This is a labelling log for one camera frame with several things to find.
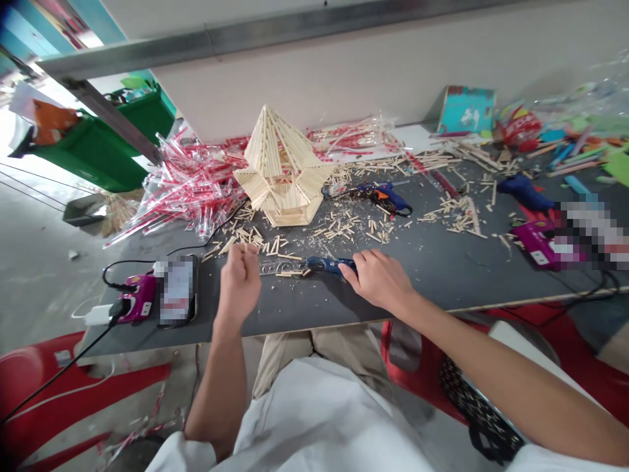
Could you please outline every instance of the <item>khaki pants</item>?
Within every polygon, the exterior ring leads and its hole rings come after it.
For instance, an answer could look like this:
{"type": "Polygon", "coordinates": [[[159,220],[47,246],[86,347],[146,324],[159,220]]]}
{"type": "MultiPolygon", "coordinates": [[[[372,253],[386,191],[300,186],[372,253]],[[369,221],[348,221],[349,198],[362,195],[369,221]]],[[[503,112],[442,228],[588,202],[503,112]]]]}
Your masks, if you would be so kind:
{"type": "Polygon", "coordinates": [[[317,356],[347,367],[372,390],[394,403],[393,388],[375,336],[367,324],[271,334],[266,337],[253,398],[271,389],[293,359],[317,356]]]}

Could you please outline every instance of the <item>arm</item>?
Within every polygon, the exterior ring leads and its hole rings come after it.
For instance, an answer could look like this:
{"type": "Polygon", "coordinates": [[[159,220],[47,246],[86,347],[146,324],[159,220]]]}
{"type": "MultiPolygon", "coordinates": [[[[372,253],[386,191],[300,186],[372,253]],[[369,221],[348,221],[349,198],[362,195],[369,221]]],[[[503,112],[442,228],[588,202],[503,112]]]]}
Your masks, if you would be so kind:
{"type": "Polygon", "coordinates": [[[377,249],[340,264],[357,294],[444,351],[525,435],[566,456],[629,464],[629,429],[518,352],[448,315],[414,291],[402,265],[377,249]]]}
{"type": "Polygon", "coordinates": [[[221,269],[221,296],[210,356],[183,434],[212,443],[217,462],[232,453],[246,409],[247,378],[240,330],[262,288],[257,248],[233,245],[221,269]]]}

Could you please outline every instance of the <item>smartphone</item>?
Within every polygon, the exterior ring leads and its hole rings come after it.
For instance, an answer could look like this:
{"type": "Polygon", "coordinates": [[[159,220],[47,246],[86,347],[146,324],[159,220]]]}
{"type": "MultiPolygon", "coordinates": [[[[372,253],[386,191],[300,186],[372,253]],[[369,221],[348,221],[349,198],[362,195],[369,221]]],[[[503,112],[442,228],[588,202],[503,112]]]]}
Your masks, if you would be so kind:
{"type": "Polygon", "coordinates": [[[198,260],[194,254],[157,262],[155,277],[159,293],[157,325],[186,325],[197,313],[198,260]]]}

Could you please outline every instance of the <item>white sleeve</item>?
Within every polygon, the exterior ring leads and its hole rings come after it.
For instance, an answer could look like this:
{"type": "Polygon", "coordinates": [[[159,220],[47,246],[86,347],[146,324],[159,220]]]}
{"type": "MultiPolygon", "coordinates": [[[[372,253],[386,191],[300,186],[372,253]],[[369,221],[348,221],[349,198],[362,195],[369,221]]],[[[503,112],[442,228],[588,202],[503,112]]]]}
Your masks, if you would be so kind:
{"type": "Polygon", "coordinates": [[[624,467],[614,467],[598,462],[576,459],[551,452],[540,446],[527,444],[516,454],[506,472],[626,472],[624,467]]]}
{"type": "Polygon", "coordinates": [[[215,465],[216,454],[209,442],[187,441],[178,431],[162,444],[146,472],[209,471],[215,465]]]}

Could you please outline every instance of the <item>table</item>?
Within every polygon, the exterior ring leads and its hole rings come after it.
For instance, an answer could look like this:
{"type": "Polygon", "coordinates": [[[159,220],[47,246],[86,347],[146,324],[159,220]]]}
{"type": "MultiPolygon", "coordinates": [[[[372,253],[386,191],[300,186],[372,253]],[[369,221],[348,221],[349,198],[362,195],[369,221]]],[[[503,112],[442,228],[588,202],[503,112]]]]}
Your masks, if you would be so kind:
{"type": "MultiPolygon", "coordinates": [[[[538,162],[526,161],[521,167],[538,162]]],[[[480,181],[483,170],[468,162],[456,165],[459,173],[467,180],[480,181]]],[[[629,201],[629,189],[619,184],[606,186],[594,180],[596,171],[579,173],[581,181],[593,192],[598,192],[602,201],[610,204],[612,216],[621,227],[629,226],[629,215],[622,211],[623,202],[629,201]]],[[[456,176],[446,173],[457,185],[456,176]]],[[[399,174],[394,179],[400,180],[399,174]]],[[[555,201],[570,201],[574,198],[570,189],[562,188],[562,178],[541,178],[536,184],[545,187],[544,194],[555,201]]],[[[498,194],[493,212],[485,205],[491,200],[491,191],[479,195],[482,187],[472,185],[472,198],[480,209],[482,232],[489,239],[481,239],[469,233],[450,233],[440,222],[417,222],[416,218],[439,207],[442,192],[432,187],[423,177],[414,176],[411,183],[398,187],[399,194],[413,207],[413,223],[404,228],[404,218],[396,217],[396,229],[391,233],[391,243],[381,246],[365,235],[356,234],[354,243],[337,237],[331,242],[313,241],[308,236],[312,228],[322,223],[333,210],[348,212],[352,216],[364,215],[364,231],[367,217],[380,221],[383,213],[368,201],[325,201],[319,208],[314,221],[308,227],[272,229],[257,214],[253,224],[262,232],[266,241],[276,234],[283,234],[291,241],[285,249],[296,255],[326,256],[328,251],[336,257],[351,257],[357,250],[379,247],[392,257],[399,259],[409,275],[413,286],[424,296],[450,312],[475,311],[491,307],[523,305],[533,302],[568,300],[573,292],[587,293],[600,281],[600,274],[592,269],[568,270],[555,277],[533,267],[529,258],[513,246],[509,258],[508,250],[492,233],[506,233],[509,228],[508,215],[515,212],[522,216],[515,199],[498,194]]],[[[196,235],[183,230],[185,224],[168,226],[154,235],[129,238],[121,259],[155,259],[183,246],[199,244],[196,235]]],[[[221,232],[216,240],[226,240],[229,234],[221,232]]],[[[178,254],[203,254],[206,250],[181,251],[178,254]]],[[[212,339],[212,323],[218,307],[220,268],[225,258],[213,258],[202,264],[199,277],[199,310],[196,318],[187,326],[161,330],[148,320],[139,326],[122,324],[116,326],[96,344],[88,354],[90,357],[158,349],[178,345],[209,342],[212,339]]],[[[149,270],[149,264],[121,264],[109,274],[109,280],[118,283],[127,277],[149,270]]],[[[629,273],[615,273],[622,291],[629,290],[629,273]]],[[[340,326],[353,323],[382,321],[391,317],[386,311],[370,305],[358,297],[349,284],[328,274],[317,274],[308,279],[280,278],[272,275],[262,277],[263,288],[254,312],[246,320],[243,336],[306,330],[323,326],[340,326]]],[[[117,292],[108,289],[102,304],[110,304],[117,292]]],[[[105,328],[93,327],[87,332],[84,342],[91,342],[105,328]]]]}

